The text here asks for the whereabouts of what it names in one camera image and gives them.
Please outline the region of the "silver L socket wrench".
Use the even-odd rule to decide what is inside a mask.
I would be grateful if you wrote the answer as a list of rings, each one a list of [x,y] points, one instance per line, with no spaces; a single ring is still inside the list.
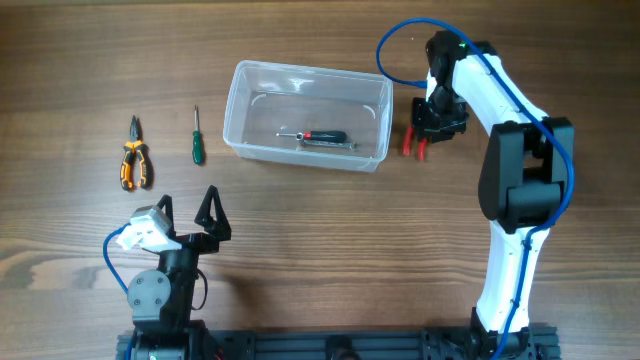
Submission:
[[[307,146],[343,148],[343,149],[348,149],[348,150],[355,150],[357,148],[357,144],[353,143],[353,142],[349,142],[348,139],[347,139],[347,141],[345,143],[334,143],[334,142],[324,142],[324,141],[308,141],[308,140],[302,140],[302,141],[298,141],[298,142],[303,144],[303,145],[307,145]]]

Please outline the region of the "black red screwdriver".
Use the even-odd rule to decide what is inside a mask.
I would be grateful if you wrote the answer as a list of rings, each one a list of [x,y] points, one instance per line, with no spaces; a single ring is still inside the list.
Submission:
[[[345,143],[348,139],[348,135],[343,131],[331,130],[331,131],[308,131],[298,133],[277,133],[278,137],[293,137],[298,141],[324,141],[334,143]]]

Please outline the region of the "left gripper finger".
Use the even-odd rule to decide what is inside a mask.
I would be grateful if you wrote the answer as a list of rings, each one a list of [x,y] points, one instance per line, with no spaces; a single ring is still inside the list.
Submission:
[[[157,223],[165,231],[167,235],[174,234],[174,218],[172,197],[163,195],[157,203]]]
[[[218,189],[210,185],[196,214],[194,222],[217,241],[228,241],[232,229],[224,212]]]

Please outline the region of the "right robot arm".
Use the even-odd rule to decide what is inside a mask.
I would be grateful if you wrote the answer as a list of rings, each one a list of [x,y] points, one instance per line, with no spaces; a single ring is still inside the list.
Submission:
[[[484,288],[469,325],[426,330],[423,355],[558,359],[556,328],[530,324],[528,301],[552,217],[569,197],[574,129],[568,119],[552,118],[527,101],[490,43],[466,42],[445,30],[435,33],[425,52],[427,91],[413,100],[403,153],[423,160],[428,145],[464,133],[475,114],[489,136],[478,199],[491,239]]]

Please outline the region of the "orange black pliers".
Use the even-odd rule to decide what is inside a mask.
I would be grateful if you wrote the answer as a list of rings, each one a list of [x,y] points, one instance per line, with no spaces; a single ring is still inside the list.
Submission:
[[[148,190],[152,187],[153,168],[149,159],[149,147],[143,141],[139,118],[132,116],[129,128],[129,140],[123,146],[124,156],[120,165],[119,180],[125,191],[134,190],[133,167],[139,165],[139,188]]]

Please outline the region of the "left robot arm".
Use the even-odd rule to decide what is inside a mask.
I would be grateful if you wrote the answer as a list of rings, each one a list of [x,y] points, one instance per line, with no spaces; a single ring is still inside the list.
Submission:
[[[231,227],[218,189],[211,185],[194,222],[203,230],[178,235],[173,224],[172,198],[137,209],[117,243],[125,250],[138,246],[159,256],[155,269],[136,275],[127,287],[133,332],[118,340],[118,359],[222,359],[223,348],[202,320],[191,313],[197,280],[206,279],[199,257],[219,251],[231,238]]]

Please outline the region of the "red handled wire cutters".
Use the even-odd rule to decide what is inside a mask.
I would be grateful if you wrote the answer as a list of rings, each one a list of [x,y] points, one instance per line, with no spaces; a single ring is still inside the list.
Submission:
[[[414,141],[417,141],[416,158],[419,161],[424,161],[429,140],[423,128],[420,126],[410,126],[407,128],[403,139],[402,155],[408,157],[411,154]]]

